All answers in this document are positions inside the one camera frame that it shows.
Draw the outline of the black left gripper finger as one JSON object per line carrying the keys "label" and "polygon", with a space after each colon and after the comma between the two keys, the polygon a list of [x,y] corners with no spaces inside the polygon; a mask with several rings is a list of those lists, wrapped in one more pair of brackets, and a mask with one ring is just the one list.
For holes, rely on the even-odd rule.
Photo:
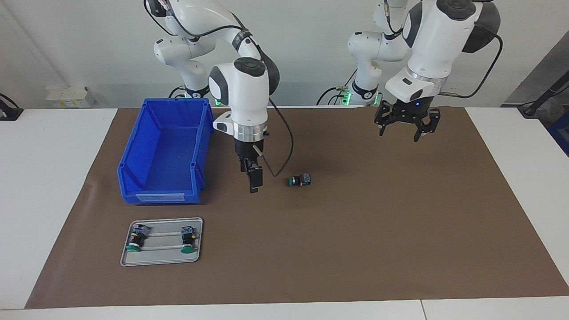
{"label": "black left gripper finger", "polygon": [[394,104],[380,103],[375,113],[374,123],[379,128],[379,136],[383,136],[388,125],[395,123],[398,120],[397,115],[394,115]]}
{"label": "black left gripper finger", "polygon": [[414,116],[416,131],[414,142],[418,142],[421,136],[427,133],[434,133],[440,121],[441,112],[439,108],[428,109],[423,113]]}

